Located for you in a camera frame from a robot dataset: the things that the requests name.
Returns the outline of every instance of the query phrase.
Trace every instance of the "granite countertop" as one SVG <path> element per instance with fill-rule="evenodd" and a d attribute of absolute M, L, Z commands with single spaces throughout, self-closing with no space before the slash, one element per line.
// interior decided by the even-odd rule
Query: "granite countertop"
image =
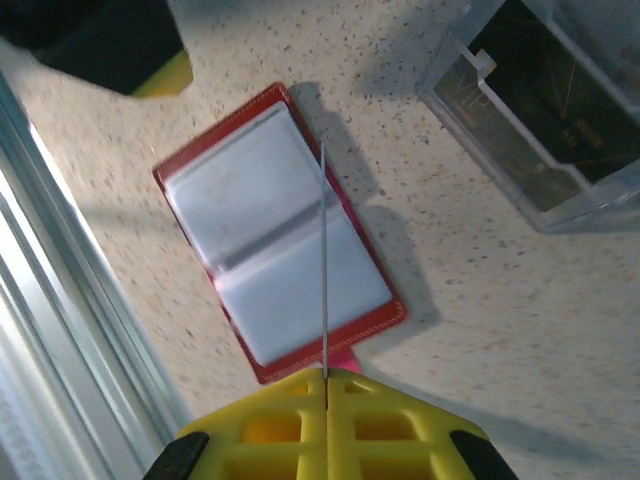
<path fill-rule="evenodd" d="M 365 373 L 477 422 L 521 478 L 635 478 L 638 234 L 535 233 L 416 98 L 462 3 L 176 0 L 195 81 L 162 101 L 4 44 L 0 67 L 195 415 L 258 385 L 151 168 L 283 80 L 410 307 Z"/>

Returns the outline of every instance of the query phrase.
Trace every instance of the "clear plastic box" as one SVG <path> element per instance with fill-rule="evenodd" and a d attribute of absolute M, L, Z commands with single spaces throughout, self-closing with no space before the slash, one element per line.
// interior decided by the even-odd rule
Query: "clear plastic box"
<path fill-rule="evenodd" d="M 536 229 L 639 212 L 637 0 L 472 1 L 418 94 Z"/>

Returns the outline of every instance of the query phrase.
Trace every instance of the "dark card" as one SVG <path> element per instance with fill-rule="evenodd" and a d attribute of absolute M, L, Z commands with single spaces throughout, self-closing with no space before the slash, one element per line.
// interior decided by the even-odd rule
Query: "dark card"
<path fill-rule="evenodd" d="M 469 46 L 497 67 L 487 84 L 560 163 L 595 183 L 640 158 L 640 128 L 520 1 Z"/>
<path fill-rule="evenodd" d="M 573 179 L 544 163 L 489 101 L 467 59 L 456 60 L 434 91 L 538 210 L 551 210 L 580 193 Z"/>

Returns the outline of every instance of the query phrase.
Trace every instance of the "yellow plastic object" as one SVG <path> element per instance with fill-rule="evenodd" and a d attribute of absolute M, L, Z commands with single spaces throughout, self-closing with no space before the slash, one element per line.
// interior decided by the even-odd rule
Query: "yellow plastic object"
<path fill-rule="evenodd" d="M 328 382 L 328 480 L 474 480 L 449 434 L 475 424 L 347 370 Z"/>
<path fill-rule="evenodd" d="M 195 435 L 208 440 L 190 460 L 196 447 L 180 442 Z M 340 369 L 326 385 L 321 369 L 296 373 L 173 443 L 145 479 L 517 480 L 475 424 Z"/>
<path fill-rule="evenodd" d="M 140 86 L 137 98 L 167 97 L 182 92 L 193 81 L 193 70 L 187 52 L 182 50 Z"/>
<path fill-rule="evenodd" d="M 322 370 L 307 369 L 185 429 L 209 434 L 189 480 L 326 480 Z"/>

